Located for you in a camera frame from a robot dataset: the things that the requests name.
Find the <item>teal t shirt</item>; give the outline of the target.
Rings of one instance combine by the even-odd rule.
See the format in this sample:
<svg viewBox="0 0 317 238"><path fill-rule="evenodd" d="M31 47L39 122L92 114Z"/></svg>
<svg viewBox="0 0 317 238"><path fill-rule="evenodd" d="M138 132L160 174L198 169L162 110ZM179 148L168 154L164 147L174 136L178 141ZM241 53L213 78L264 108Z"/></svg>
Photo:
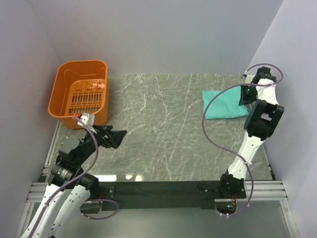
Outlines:
<svg viewBox="0 0 317 238"><path fill-rule="evenodd" d="M234 87L220 94L208 107L205 119L234 119L247 116L247 107L239 105L240 91L240 87Z"/></svg>

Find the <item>orange plastic basket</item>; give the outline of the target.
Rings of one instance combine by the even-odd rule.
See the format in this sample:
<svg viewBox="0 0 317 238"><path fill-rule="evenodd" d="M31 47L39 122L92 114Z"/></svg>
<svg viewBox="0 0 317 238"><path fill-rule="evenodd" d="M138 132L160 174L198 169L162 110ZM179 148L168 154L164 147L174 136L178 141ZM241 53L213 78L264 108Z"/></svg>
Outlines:
<svg viewBox="0 0 317 238"><path fill-rule="evenodd" d="M49 114L69 129L81 127L73 119L74 114L92 114L95 125L105 125L110 96L107 70L107 64L101 60L69 61L61 65L48 105Z"/></svg>

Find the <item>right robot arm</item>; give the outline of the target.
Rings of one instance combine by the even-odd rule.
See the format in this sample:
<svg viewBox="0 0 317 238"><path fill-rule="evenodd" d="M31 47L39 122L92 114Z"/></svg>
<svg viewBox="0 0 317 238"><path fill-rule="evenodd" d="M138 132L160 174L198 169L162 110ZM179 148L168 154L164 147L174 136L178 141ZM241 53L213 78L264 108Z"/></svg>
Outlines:
<svg viewBox="0 0 317 238"><path fill-rule="evenodd" d="M274 133L284 107L276 98L277 78L271 74L271 64L258 64L256 74L243 74L246 85L241 87L239 105L254 104L244 124L245 136L233 163L221 176L217 186L223 198L244 197L247 168L264 141Z"/></svg>

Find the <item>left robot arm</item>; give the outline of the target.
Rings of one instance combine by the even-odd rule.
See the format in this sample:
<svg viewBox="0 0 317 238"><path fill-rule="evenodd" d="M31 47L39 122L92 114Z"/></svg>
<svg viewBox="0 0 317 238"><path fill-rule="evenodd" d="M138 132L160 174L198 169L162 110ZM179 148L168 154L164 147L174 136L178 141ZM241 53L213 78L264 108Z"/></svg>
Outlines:
<svg viewBox="0 0 317 238"><path fill-rule="evenodd" d="M84 202L101 194L98 178L83 170L82 164L92 154L97 157L99 147L120 146L127 131L112 128L93 126L83 138L70 135L62 141L43 199L23 238L61 237L66 221L80 211Z"/></svg>

